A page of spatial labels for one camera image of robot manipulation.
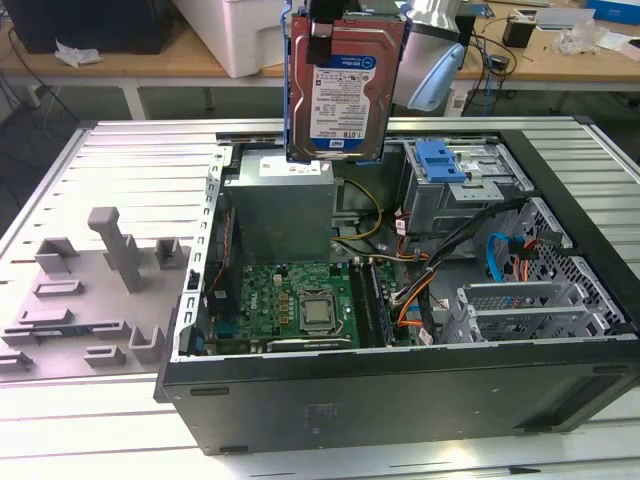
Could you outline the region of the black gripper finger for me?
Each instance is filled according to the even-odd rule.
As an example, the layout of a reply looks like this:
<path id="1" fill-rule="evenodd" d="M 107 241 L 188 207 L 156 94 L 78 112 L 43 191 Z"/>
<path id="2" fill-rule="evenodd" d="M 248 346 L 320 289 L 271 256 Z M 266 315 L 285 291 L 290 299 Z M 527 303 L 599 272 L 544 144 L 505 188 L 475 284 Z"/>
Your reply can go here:
<path id="1" fill-rule="evenodd" d="M 308 63 L 327 63 L 331 57 L 334 2 L 307 1 L 306 7 L 309 19 L 306 61 Z"/>

